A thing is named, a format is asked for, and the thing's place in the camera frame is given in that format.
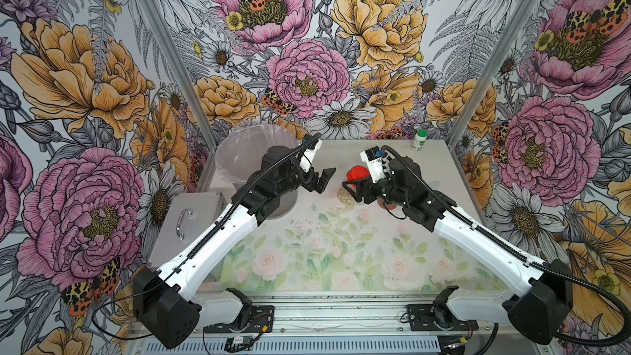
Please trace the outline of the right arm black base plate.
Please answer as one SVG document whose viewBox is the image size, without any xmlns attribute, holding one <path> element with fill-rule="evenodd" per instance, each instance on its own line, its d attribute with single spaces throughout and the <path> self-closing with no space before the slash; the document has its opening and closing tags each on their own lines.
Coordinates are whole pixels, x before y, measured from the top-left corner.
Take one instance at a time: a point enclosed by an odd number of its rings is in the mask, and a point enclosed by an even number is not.
<svg viewBox="0 0 631 355">
<path fill-rule="evenodd" d="M 475 331 L 474 320 L 457 320 L 449 311 L 435 310 L 430 303 L 409 304 L 406 313 L 410 329 L 414 332 Z"/>
</svg>

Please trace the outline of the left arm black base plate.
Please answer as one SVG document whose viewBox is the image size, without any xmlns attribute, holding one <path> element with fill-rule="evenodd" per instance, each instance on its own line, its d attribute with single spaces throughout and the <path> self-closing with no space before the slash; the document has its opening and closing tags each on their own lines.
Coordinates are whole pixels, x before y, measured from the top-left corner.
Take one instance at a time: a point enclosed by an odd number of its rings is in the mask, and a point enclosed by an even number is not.
<svg viewBox="0 0 631 355">
<path fill-rule="evenodd" d="M 273 331 L 275 307 L 271 305 L 251 306 L 237 319 L 228 324 L 210 325 L 206 334 L 265 334 Z"/>
</svg>

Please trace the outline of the mesh bin with pink bag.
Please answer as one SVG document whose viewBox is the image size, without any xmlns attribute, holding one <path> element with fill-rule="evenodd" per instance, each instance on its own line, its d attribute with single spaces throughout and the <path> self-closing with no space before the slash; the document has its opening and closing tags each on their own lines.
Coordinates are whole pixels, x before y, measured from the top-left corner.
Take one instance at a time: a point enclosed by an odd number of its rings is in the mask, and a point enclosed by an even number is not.
<svg viewBox="0 0 631 355">
<path fill-rule="evenodd" d="M 230 202 L 237 190 L 261 168 L 264 154 L 273 146 L 294 148 L 299 146 L 299 140 L 278 125 L 256 125 L 231 132 L 217 149 L 212 187 L 219 189 Z"/>
</svg>

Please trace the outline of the red lid peanut jar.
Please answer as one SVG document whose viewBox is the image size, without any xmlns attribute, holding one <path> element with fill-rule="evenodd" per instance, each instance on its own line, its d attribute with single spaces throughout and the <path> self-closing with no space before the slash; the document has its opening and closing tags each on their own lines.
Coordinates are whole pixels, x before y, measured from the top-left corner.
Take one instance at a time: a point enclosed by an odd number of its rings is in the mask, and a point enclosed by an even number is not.
<svg viewBox="0 0 631 355">
<path fill-rule="evenodd" d="M 369 170 L 361 165 L 353 166 L 347 173 L 342 186 L 339 188 L 337 196 L 344 205 L 355 205 L 363 203 L 361 192 L 358 191 L 358 185 L 361 180 L 371 178 Z"/>
</svg>

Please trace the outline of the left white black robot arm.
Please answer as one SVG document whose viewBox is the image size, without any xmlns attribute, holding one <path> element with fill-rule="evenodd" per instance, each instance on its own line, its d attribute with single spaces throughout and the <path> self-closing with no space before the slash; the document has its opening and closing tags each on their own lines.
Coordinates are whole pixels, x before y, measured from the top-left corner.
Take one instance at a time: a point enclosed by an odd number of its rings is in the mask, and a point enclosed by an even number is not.
<svg viewBox="0 0 631 355">
<path fill-rule="evenodd" d="M 233 195 L 217 219 L 192 244 L 159 268 L 142 269 L 132 281 L 133 314 L 165 348 L 184 342 L 207 325 L 245 321 L 248 300 L 235 290 L 220 293 L 215 302 L 196 298 L 203 281 L 228 252 L 269 218 L 282 196 L 300 187 L 322 193 L 335 169 L 317 172 L 312 162 L 322 141 L 306 136 L 293 149 L 272 146 L 260 170 Z"/>
</svg>

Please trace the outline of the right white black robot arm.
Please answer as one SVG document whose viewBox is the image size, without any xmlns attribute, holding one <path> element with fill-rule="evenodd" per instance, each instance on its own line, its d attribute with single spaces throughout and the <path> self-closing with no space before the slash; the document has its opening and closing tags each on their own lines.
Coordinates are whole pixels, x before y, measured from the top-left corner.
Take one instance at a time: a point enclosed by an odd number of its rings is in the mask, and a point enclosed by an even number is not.
<svg viewBox="0 0 631 355">
<path fill-rule="evenodd" d="M 573 306 L 570 283 L 537 269 L 545 263 L 541 258 L 487 230 L 452 199 L 428 187 L 411 159 L 386 158 L 378 148 L 360 157 L 368 174 L 343 182 L 355 201 L 369 205 L 380 200 L 401 207 L 405 218 L 466 251 L 507 286 L 504 292 L 447 287 L 432 306 L 438 326 L 479 320 L 510 325 L 533 343 L 552 342 Z"/>
</svg>

